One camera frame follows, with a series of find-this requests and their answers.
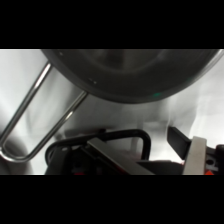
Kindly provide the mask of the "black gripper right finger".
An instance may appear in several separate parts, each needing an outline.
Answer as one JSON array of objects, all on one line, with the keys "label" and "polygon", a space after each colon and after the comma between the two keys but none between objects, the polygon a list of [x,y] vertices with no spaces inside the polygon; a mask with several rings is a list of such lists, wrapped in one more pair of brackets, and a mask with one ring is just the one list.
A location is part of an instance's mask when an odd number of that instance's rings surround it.
[{"label": "black gripper right finger", "polygon": [[203,175],[208,171],[214,175],[224,175],[224,144],[208,147],[206,139],[189,139],[171,126],[168,127],[167,142],[184,161],[184,175]]}]

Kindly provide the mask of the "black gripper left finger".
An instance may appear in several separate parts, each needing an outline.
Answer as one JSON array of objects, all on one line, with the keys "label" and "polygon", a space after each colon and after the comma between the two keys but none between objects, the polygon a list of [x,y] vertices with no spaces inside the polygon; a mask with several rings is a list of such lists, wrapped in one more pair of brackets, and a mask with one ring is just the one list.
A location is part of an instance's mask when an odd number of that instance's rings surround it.
[{"label": "black gripper left finger", "polygon": [[98,138],[74,146],[52,147],[46,159],[46,175],[153,175]]}]

